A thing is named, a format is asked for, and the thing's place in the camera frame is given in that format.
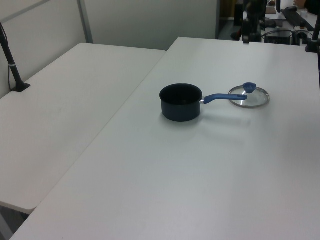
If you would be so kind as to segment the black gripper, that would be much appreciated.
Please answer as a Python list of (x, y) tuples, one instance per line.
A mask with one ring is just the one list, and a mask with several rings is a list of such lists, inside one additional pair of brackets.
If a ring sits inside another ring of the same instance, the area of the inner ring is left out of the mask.
[(249, 20), (244, 20), (242, 22), (242, 41), (244, 44), (250, 43), (250, 34), (251, 34), (251, 22)]

